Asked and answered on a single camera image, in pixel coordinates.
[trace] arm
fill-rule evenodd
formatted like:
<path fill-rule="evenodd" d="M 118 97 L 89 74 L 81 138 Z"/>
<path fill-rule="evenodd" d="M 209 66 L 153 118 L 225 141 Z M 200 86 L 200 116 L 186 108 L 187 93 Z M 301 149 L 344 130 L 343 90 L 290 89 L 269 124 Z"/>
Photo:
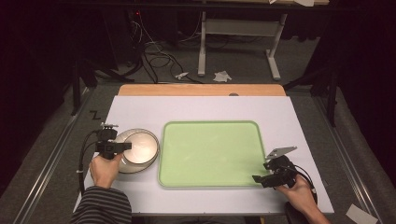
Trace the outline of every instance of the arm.
<path fill-rule="evenodd" d="M 289 199 L 291 205 L 304 214 L 309 223 L 330 223 L 318 209 L 308 183 L 300 175 L 296 176 L 296 183 L 291 189 L 278 186 L 276 190 L 282 192 Z"/>
<path fill-rule="evenodd" d="M 70 223 L 131 223 L 132 212 L 128 197 L 111 185 L 117 177 L 122 154 L 109 161 L 93 158 L 90 171 L 94 186 L 88 188 Z"/>

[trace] human hand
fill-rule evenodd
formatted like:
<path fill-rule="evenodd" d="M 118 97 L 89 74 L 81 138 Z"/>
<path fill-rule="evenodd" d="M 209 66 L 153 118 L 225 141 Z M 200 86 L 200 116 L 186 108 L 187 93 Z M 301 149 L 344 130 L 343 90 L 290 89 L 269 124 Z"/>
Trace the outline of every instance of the human hand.
<path fill-rule="evenodd" d="M 297 175 L 295 180 L 296 183 L 291 189 L 285 186 L 278 186 L 275 189 L 282 192 L 291 205 L 304 214 L 309 223 L 330 223 L 318 209 L 308 182 L 300 175 Z"/>
<path fill-rule="evenodd" d="M 96 156 L 90 163 L 90 171 L 95 186 L 109 189 L 119 172 L 122 153 L 117 154 L 113 160 Z"/>

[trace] white paper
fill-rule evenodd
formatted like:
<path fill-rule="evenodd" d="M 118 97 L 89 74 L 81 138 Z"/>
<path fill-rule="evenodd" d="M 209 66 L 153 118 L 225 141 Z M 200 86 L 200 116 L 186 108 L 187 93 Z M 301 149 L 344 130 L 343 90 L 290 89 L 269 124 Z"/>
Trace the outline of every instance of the white paper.
<path fill-rule="evenodd" d="M 260 127 L 265 152 L 276 147 L 297 146 L 289 159 L 305 168 L 318 192 L 323 213 L 332 204 L 312 158 L 303 130 L 286 96 L 116 96 L 106 122 L 118 124 L 122 133 L 132 128 L 151 131 L 159 139 L 163 126 L 172 120 L 253 120 Z M 128 196 L 139 215 L 258 215 L 284 214 L 286 197 L 273 189 L 164 188 L 158 181 L 159 158 L 142 172 L 119 174 L 113 188 Z M 87 175 L 85 186 L 92 185 Z"/>
<path fill-rule="evenodd" d="M 294 0 L 294 2 L 305 7 L 312 7 L 314 5 L 314 0 Z"/>
<path fill-rule="evenodd" d="M 219 73 L 215 73 L 215 81 L 217 82 L 227 82 L 228 79 L 232 80 L 232 78 L 227 74 L 226 71 L 222 71 Z"/>
<path fill-rule="evenodd" d="M 375 224 L 378 219 L 359 209 L 355 204 L 350 205 L 346 215 L 358 224 Z"/>
<path fill-rule="evenodd" d="M 181 73 L 179 75 L 176 75 L 175 77 L 178 78 L 178 80 L 181 80 L 184 76 L 186 76 L 188 73 Z"/>

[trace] striped sleeve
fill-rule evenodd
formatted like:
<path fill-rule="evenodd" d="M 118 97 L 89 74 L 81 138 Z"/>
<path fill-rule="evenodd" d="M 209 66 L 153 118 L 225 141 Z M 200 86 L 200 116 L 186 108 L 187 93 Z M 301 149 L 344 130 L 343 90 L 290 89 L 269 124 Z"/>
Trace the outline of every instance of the striped sleeve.
<path fill-rule="evenodd" d="M 117 189 L 90 187 L 70 223 L 131 223 L 132 210 L 128 197 Z"/>

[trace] light green tray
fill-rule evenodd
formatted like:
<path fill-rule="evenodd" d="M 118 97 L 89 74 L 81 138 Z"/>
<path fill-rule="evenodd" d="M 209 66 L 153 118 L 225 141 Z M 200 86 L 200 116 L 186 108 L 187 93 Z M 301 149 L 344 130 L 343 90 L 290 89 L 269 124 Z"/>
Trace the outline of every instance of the light green tray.
<path fill-rule="evenodd" d="M 255 186 L 268 175 L 253 121 L 172 121 L 163 129 L 159 180 L 165 187 Z"/>

